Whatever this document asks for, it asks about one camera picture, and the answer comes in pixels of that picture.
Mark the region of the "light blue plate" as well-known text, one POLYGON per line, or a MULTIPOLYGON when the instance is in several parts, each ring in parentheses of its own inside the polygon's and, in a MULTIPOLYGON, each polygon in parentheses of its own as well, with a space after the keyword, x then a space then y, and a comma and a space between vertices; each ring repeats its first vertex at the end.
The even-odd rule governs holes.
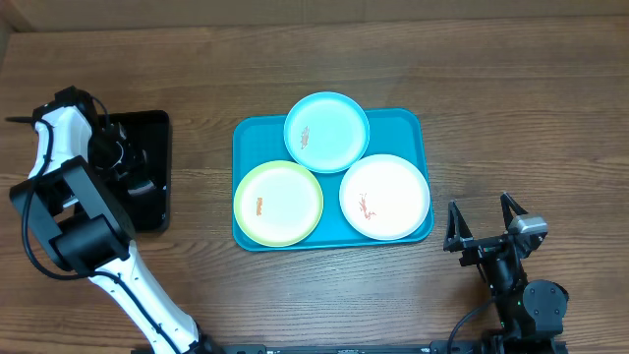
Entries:
POLYGON ((370 142, 366 111, 333 91, 312 93, 286 116, 283 137, 291 157, 316 173, 344 171, 365 154, 370 142))

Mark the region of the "yellow-green plate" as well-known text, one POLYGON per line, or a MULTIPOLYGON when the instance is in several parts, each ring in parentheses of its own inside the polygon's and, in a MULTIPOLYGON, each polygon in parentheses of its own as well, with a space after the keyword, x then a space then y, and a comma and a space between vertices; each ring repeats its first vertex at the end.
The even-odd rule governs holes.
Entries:
POLYGON ((249 239, 265 247, 288 247, 306 239, 317 227, 323 213, 323 191, 304 166, 269 161, 252 169, 238 184, 233 211, 249 239))

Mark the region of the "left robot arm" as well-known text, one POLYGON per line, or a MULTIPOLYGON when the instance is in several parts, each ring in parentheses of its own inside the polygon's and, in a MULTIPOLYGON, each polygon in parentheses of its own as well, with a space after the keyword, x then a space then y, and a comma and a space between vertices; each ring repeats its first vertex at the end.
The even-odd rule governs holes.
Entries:
POLYGON ((69 87, 35 108, 34 166, 10 190, 30 262, 58 280, 88 279, 118 303, 154 353, 221 347, 166 294, 136 235, 169 225, 172 128, 163 110, 109 114, 69 87))

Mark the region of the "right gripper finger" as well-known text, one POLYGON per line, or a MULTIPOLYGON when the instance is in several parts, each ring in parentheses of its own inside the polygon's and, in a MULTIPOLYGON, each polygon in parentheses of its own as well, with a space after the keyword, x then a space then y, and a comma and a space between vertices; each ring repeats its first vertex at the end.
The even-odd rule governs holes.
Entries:
POLYGON ((504 192, 500 196, 500 203, 501 203, 503 221, 504 221, 506 230, 509 230, 511 222, 513 221, 515 216, 528 213, 524 208, 522 208, 519 204, 517 204, 515 200, 507 192, 504 192))
POLYGON ((448 204, 448 218, 443 250, 448 252, 463 251, 473 241, 473 235, 455 201, 448 204))

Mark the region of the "white plate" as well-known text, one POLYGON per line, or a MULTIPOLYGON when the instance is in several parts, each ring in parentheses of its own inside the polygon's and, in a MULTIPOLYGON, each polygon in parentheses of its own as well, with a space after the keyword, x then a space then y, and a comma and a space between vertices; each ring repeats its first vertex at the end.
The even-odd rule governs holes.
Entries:
POLYGON ((339 203, 349 224, 379 241, 411 235, 429 214, 429 185, 419 168, 393 154, 364 157, 345 173, 339 203))

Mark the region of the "green and white sponge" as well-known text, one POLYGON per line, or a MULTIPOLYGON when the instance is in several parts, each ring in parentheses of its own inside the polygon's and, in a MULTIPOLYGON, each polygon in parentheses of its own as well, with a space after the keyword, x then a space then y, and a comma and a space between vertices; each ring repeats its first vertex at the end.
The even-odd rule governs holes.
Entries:
POLYGON ((133 178, 127 182, 127 190, 132 197, 145 195, 154 189, 155 184, 151 179, 133 178))

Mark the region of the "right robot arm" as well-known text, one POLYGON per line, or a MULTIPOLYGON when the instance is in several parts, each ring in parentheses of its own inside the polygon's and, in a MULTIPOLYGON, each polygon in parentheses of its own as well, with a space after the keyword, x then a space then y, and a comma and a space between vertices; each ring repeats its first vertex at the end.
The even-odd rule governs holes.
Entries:
POLYGON ((563 332, 569 293, 556 282, 530 281, 522 260, 537 250, 548 227, 537 214, 518 205, 507 193, 500 196, 505 230, 498 236, 476 239, 454 201, 448 205, 443 250, 459 252, 461 266, 475 266, 490 291, 489 299, 465 315, 445 342, 430 345, 440 353, 566 353, 563 332), (493 306, 500 328, 488 329, 476 341, 457 341, 459 329, 493 306))

